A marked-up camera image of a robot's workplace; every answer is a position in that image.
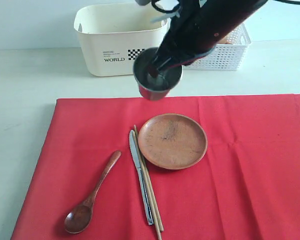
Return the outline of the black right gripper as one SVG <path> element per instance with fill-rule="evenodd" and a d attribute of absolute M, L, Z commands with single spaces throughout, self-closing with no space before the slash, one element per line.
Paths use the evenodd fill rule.
<path fill-rule="evenodd" d="M 148 63 L 148 73 L 157 77 L 169 68 L 188 66 L 204 58 L 215 49 L 215 42 L 203 32 L 201 8 L 183 8 L 180 17 L 174 16 L 154 59 Z"/>

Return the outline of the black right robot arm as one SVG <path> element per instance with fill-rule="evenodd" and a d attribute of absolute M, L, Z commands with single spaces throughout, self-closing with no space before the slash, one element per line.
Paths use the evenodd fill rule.
<path fill-rule="evenodd" d="M 261 8 L 264 0 L 180 0 L 170 27 L 146 66 L 156 77 L 209 55 L 216 44 Z"/>

